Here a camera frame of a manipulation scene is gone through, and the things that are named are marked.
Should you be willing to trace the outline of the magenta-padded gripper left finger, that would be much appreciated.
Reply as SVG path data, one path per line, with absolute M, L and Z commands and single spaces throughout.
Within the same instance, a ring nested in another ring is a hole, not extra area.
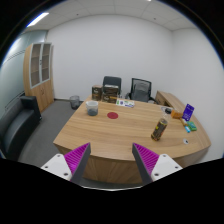
M 79 185 L 90 153 L 91 145 L 86 143 L 65 155 L 56 154 L 42 166 L 42 169 Z

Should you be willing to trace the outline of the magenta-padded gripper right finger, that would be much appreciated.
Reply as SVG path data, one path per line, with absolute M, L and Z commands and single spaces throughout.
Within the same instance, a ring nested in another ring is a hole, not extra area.
M 134 155 L 144 185 L 182 169 L 182 167 L 167 154 L 158 155 L 137 143 L 132 145 L 132 154 Z

